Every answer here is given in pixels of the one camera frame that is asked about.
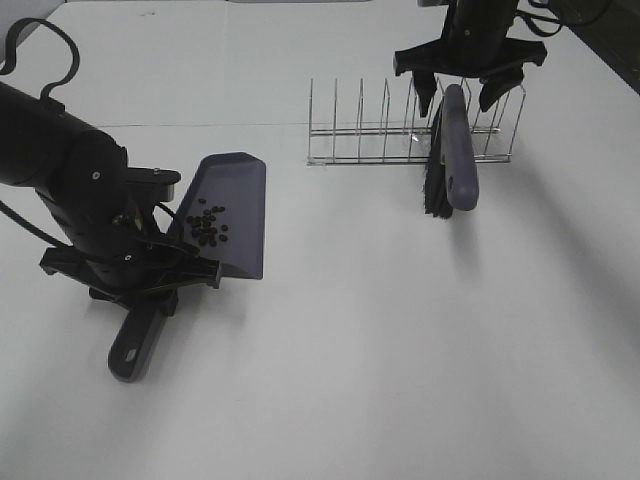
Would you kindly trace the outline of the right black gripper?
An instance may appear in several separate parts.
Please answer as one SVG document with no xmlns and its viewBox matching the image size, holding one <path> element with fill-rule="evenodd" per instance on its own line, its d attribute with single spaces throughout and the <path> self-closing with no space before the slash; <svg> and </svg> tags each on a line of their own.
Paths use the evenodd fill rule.
<svg viewBox="0 0 640 480">
<path fill-rule="evenodd" d="M 489 111 L 504 94 L 522 83 L 523 69 L 512 67 L 525 63 L 540 66 L 546 59 L 543 42 L 507 36 L 516 17 L 516 1 L 467 0 L 442 4 L 446 14 L 440 37 L 397 51 L 393 57 L 397 76 L 413 72 L 421 117 L 427 116 L 437 90 L 434 73 L 487 77 L 480 91 L 479 106 L 481 111 Z"/>
</svg>

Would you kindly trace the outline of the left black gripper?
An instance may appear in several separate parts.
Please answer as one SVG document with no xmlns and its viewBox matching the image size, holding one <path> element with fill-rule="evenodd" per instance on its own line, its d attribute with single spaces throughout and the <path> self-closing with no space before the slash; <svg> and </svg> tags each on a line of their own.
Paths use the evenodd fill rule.
<svg viewBox="0 0 640 480">
<path fill-rule="evenodd" d="M 41 266 L 89 286 L 89 297 L 130 306 L 137 297 L 158 294 L 158 309 L 174 315 L 178 290 L 198 249 L 182 234 L 162 232 L 153 216 L 165 202 L 134 198 L 127 169 L 57 169 L 39 196 L 71 244 L 46 251 Z"/>
</svg>

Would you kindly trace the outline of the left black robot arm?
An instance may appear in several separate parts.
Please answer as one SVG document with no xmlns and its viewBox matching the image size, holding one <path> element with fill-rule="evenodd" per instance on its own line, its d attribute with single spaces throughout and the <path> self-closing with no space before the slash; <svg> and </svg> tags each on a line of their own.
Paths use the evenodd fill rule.
<svg viewBox="0 0 640 480">
<path fill-rule="evenodd" d="M 180 232 L 162 232 L 155 208 L 173 198 L 179 172 L 131 167 L 108 134 L 7 84 L 1 87 L 1 182 L 29 187 L 62 229 L 41 261 L 90 290 L 131 307 L 172 302 L 179 288 L 216 288 L 222 268 Z"/>
</svg>

